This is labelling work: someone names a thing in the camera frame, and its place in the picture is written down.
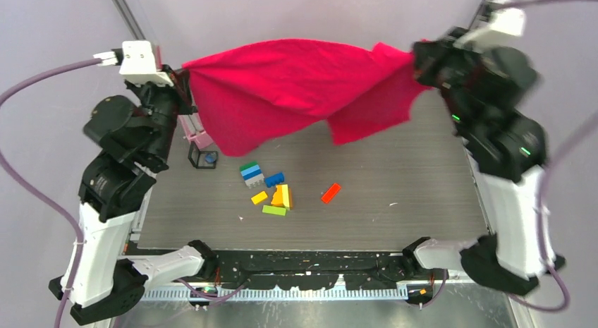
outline red cloth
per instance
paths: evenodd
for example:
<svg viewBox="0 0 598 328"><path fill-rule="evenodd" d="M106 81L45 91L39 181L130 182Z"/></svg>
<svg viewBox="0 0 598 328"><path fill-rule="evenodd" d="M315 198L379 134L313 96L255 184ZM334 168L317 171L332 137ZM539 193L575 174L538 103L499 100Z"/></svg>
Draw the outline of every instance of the red cloth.
<svg viewBox="0 0 598 328"><path fill-rule="evenodd" d="M413 80L413 55L316 40L249 44L187 62L206 132L223 154L327 120L335 145L409 120L427 88Z"/></svg>

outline lime green block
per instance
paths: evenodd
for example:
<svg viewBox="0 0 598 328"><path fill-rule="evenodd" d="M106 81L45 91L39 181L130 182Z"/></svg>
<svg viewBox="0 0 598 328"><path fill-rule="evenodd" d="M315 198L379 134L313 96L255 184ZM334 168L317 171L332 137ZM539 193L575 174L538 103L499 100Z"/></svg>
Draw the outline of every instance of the lime green block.
<svg viewBox="0 0 598 328"><path fill-rule="evenodd" d="M239 171L244 171L244 170L246 170L247 168L253 167L253 166L255 166L255 165L257 165L257 162L256 162L256 161L250 162L250 163L248 163L248 164L244 164L244 165L242 165L241 167L239 167Z"/></svg>
<svg viewBox="0 0 598 328"><path fill-rule="evenodd" d="M262 213L280 215L281 217L284 217L286 216L286 208L264 205L262 208Z"/></svg>

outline table surface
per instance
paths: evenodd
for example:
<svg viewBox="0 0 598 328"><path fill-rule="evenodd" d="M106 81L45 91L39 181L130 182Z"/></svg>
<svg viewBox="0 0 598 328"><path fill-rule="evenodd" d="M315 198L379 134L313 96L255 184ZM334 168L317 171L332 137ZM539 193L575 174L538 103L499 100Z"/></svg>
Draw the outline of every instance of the table surface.
<svg viewBox="0 0 598 328"><path fill-rule="evenodd" d="M465 240L486 232L470 166L442 101L419 96L412 121L361 141L333 146L325 123L274 139L246 157L220 156L194 169L180 127L170 169L158 175L141 248L179 248L200 239L213 249L400 250L421 236ZM282 171L293 192L285 217L263 214L239 166L257 161ZM342 186L325 205L321 195Z"/></svg>

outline toy block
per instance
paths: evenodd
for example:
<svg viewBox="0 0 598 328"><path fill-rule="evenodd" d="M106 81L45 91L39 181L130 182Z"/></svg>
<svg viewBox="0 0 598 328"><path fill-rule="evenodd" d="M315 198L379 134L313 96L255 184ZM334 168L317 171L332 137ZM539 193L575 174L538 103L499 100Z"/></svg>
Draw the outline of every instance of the toy block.
<svg viewBox="0 0 598 328"><path fill-rule="evenodd" d="M258 175L262 175L262 176L264 175L264 174L262 174L262 171L260 170L259 167L256 170L252 171L251 173L243 175L243 180L249 180L250 178L252 178L254 176L258 176Z"/></svg>
<svg viewBox="0 0 598 328"><path fill-rule="evenodd" d="M263 202L267 198L268 195L266 194L266 192L261 192L254 195L253 198L251 198L251 202L253 202L254 205L257 205L258 203Z"/></svg>
<svg viewBox="0 0 598 328"><path fill-rule="evenodd" d="M284 175L282 172L274 174L266 178L266 187L270 188L284 182Z"/></svg>
<svg viewBox="0 0 598 328"><path fill-rule="evenodd" d="M288 185L282 185L282 204L287 210L293 209L293 197Z"/></svg>
<svg viewBox="0 0 598 328"><path fill-rule="evenodd" d="M256 164L255 166L251 166L251 167L249 167L249 168L247 168L247 169L243 169L243 170L241 171L241 176L242 176L243 178L245 178L245 176L246 176L246 175L248 175L248 174L251 174L251 173L253 173L254 171L259 171L259 170L260 170L260 166Z"/></svg>
<svg viewBox="0 0 598 328"><path fill-rule="evenodd" d="M286 208L264 205L262 208L262 213L280 215L281 217L284 217L286 216Z"/></svg>
<svg viewBox="0 0 598 328"><path fill-rule="evenodd" d="M341 190L341 185L338 183L332 183L332 186L322 195L322 202L328 203L332 201L334 196Z"/></svg>
<svg viewBox="0 0 598 328"><path fill-rule="evenodd" d="M253 161L253 162L250 162L248 164L244 164L241 167L239 167L239 171L244 171L247 168L250 168L250 167L253 167L253 166L257 166L257 162Z"/></svg>
<svg viewBox="0 0 598 328"><path fill-rule="evenodd" d="M282 186L281 185L276 186L276 192L274 192L274 195L272 196L271 204L276 207L284 206L284 204L282 202Z"/></svg>
<svg viewBox="0 0 598 328"><path fill-rule="evenodd" d="M245 180L245 185L247 185L249 188L254 188L255 186L260 185L262 182L264 182L264 174L260 174Z"/></svg>

